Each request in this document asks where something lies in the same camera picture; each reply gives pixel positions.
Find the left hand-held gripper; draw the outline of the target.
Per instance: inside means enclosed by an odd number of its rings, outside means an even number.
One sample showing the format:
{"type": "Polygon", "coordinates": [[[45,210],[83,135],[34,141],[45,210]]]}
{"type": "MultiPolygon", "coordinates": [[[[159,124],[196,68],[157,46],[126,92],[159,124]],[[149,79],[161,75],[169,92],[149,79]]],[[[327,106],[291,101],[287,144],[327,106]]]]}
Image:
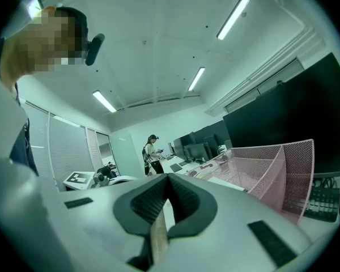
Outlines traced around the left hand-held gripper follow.
{"type": "Polygon", "coordinates": [[[116,185],[128,181],[137,180],[133,176],[109,176],[96,172],[73,172],[67,179],[64,180],[63,185],[66,191],[72,190],[87,190],[93,188],[100,188],[104,186],[116,185]]]}

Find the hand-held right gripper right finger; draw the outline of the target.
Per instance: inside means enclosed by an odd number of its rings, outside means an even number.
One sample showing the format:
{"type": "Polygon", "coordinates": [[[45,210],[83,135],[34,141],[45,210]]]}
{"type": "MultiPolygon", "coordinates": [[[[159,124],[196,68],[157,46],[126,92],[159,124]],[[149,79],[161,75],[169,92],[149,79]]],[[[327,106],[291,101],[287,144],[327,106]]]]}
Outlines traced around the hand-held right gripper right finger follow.
{"type": "Polygon", "coordinates": [[[212,194],[218,210],[198,236],[173,239],[158,262],[159,271],[274,271],[277,267],[248,224],[263,220],[296,254],[311,240],[298,226],[246,192],[182,175],[212,194]]]}

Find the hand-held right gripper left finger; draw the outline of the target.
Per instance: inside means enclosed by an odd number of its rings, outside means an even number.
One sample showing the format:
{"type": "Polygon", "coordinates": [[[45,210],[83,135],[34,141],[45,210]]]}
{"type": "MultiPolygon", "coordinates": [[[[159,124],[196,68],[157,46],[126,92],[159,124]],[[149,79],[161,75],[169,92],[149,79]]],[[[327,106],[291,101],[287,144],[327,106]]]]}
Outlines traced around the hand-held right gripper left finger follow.
{"type": "Polygon", "coordinates": [[[60,193],[54,181],[42,177],[40,194],[48,224],[56,240],[43,241],[49,262],[41,271],[140,271],[140,264],[153,264],[149,271],[169,271],[165,227],[150,226],[150,236],[127,233],[113,213],[124,194],[153,184],[159,176],[96,189],[60,193]]]}

